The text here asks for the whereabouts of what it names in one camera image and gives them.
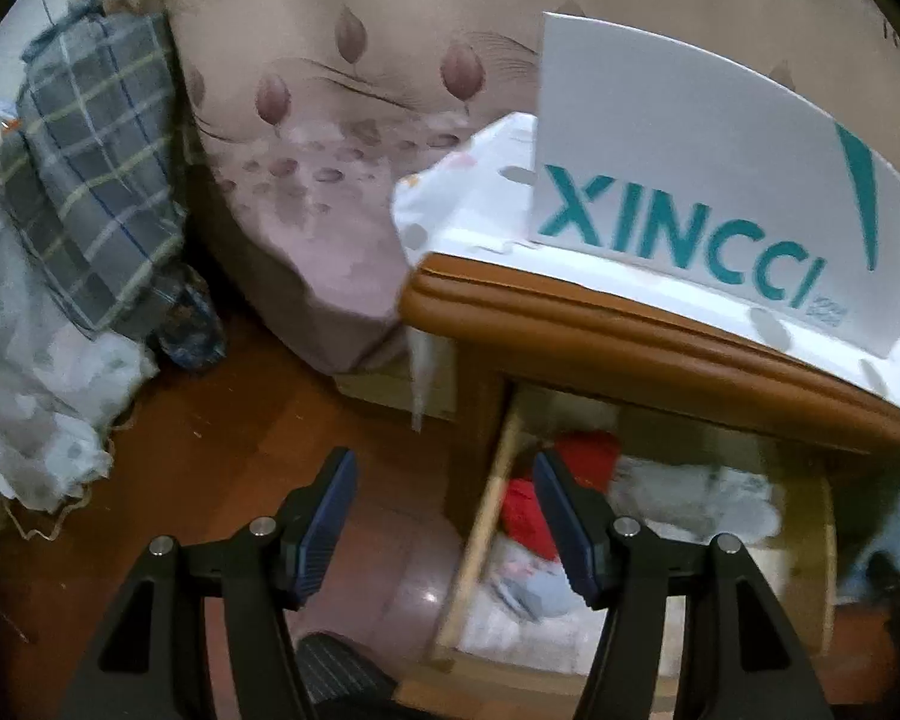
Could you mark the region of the wooden nightstand drawer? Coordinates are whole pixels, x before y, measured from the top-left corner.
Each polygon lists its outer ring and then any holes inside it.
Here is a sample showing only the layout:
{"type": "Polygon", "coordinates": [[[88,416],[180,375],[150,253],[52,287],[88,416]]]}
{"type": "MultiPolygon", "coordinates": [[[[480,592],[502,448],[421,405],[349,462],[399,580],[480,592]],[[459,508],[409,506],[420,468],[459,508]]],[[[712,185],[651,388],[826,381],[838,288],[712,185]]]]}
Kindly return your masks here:
{"type": "Polygon", "coordinates": [[[430,663],[520,718],[824,718],[835,594],[808,455],[526,387],[430,663]]]}

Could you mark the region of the red underwear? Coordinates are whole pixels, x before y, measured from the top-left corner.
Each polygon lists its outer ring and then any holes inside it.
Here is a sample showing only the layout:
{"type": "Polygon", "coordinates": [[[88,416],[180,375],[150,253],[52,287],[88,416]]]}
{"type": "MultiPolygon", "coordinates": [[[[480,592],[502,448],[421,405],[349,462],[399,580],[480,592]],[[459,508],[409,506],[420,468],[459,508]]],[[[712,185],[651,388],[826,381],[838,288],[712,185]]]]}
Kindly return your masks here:
{"type": "Polygon", "coordinates": [[[554,562],[559,553],[533,484],[533,460],[543,449],[553,449],[578,484],[606,493],[621,458],[621,444],[608,431],[577,429],[559,433],[517,455],[500,504],[500,529],[536,557],[554,562]]]}

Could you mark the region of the grey mesh-pattern underwear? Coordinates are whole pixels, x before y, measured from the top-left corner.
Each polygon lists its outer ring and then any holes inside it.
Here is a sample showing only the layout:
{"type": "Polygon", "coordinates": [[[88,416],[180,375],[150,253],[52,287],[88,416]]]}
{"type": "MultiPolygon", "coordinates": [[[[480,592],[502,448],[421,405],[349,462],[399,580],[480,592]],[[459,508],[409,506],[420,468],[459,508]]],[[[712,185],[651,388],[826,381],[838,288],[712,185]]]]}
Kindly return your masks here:
{"type": "Polygon", "coordinates": [[[668,465],[622,457],[608,486],[617,515],[637,518],[663,538],[709,543],[731,533],[754,544],[781,533],[774,484],[724,465],[668,465]]]}

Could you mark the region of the pink floral blue underwear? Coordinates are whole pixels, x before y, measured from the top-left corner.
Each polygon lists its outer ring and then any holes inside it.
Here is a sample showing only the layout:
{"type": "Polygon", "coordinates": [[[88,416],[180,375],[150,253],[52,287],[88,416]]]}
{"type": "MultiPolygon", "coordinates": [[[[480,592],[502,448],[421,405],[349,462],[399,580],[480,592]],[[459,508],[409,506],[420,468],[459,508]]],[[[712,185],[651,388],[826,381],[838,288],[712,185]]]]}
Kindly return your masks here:
{"type": "Polygon", "coordinates": [[[548,561],[505,535],[494,536],[486,582],[515,616],[539,622],[575,613],[583,600],[560,561],[548,561]]]}

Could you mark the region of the plaid slipper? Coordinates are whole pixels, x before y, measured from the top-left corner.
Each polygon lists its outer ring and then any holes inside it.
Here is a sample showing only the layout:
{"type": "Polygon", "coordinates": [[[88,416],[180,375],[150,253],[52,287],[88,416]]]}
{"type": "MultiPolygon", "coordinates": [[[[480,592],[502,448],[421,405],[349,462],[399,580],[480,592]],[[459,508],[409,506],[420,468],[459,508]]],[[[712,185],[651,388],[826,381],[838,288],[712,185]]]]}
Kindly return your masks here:
{"type": "Polygon", "coordinates": [[[340,699],[390,700],[398,683],[382,668],[328,632],[302,637],[295,661],[315,706],[340,699]]]}

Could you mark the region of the white leaf-print fabric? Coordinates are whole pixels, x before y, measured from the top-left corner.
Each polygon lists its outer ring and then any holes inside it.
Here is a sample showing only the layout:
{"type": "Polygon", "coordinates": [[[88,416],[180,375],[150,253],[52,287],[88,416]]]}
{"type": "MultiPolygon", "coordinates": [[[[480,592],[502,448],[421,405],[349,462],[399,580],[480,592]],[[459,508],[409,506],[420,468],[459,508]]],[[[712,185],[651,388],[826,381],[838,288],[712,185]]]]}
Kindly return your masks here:
{"type": "Polygon", "coordinates": [[[119,333],[84,337],[0,203],[0,493],[53,512],[105,478],[105,439],[157,366],[119,333]]]}

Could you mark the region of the blue patterned bag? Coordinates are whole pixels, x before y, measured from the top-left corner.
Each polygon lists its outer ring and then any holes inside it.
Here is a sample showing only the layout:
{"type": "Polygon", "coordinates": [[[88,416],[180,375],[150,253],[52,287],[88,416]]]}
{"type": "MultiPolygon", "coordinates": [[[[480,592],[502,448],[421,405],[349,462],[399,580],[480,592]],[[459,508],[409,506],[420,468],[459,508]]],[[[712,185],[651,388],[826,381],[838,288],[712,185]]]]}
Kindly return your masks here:
{"type": "Polygon", "coordinates": [[[208,285],[191,266],[180,270],[169,309],[151,340],[167,361],[185,371],[206,371],[226,357],[226,333],[208,285]]]}

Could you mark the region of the white cardboard strip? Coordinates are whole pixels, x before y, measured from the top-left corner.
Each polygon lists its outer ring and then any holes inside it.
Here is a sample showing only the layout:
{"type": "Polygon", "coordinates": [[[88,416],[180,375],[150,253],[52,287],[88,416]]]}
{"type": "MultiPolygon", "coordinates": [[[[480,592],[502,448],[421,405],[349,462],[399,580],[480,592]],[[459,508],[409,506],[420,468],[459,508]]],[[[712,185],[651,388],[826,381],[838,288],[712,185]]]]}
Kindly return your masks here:
{"type": "Polygon", "coordinates": [[[411,371],[411,424],[420,433],[426,416],[455,416],[453,348],[447,338],[417,328],[408,328],[406,338],[411,371]]]}

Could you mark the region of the brown wooden nightstand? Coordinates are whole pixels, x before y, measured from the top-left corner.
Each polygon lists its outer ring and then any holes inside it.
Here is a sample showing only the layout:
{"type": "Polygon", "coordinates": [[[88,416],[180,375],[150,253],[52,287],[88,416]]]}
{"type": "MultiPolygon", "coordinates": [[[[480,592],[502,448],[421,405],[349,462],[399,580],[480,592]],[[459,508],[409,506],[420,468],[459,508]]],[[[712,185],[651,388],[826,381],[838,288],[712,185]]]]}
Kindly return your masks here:
{"type": "Polygon", "coordinates": [[[443,513],[468,535],[515,383],[667,411],[736,431],[876,454],[900,408],[756,341],[507,266],[425,255],[404,325],[455,345],[455,449],[443,513]]]}

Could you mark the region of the grey plaid cloth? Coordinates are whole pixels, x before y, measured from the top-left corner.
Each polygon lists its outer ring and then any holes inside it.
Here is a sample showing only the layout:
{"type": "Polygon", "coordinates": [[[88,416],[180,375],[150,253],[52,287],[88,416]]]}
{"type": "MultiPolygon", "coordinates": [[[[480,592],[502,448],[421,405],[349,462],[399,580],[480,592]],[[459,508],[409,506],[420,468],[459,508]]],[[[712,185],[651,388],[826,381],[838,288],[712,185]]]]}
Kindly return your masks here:
{"type": "Polygon", "coordinates": [[[95,337],[182,247],[178,71],[164,16],[75,4],[23,51],[0,188],[64,315],[95,337]]]}

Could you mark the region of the white XINCCI shoe box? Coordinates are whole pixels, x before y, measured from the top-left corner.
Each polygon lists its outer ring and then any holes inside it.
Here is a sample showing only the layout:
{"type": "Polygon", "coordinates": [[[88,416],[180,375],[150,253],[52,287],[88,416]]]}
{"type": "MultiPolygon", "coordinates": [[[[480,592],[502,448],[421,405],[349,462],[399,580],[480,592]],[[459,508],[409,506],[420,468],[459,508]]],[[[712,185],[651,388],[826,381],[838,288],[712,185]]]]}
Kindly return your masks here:
{"type": "Polygon", "coordinates": [[[528,234],[888,355],[900,174],[756,71],[640,29],[544,20],[528,234]]]}

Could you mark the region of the pink floral bed sheet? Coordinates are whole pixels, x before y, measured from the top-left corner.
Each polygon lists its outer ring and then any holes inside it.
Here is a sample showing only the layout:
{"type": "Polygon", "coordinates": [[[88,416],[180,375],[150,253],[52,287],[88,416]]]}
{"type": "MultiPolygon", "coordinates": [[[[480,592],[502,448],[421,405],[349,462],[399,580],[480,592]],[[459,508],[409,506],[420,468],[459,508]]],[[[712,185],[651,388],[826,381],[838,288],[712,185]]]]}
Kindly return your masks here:
{"type": "Polygon", "coordinates": [[[393,358],[391,190],[532,110],[546,13],[696,44],[836,115],[900,171],[900,39],[875,0],[100,0],[167,16],[219,259],[325,374],[393,358]]]}

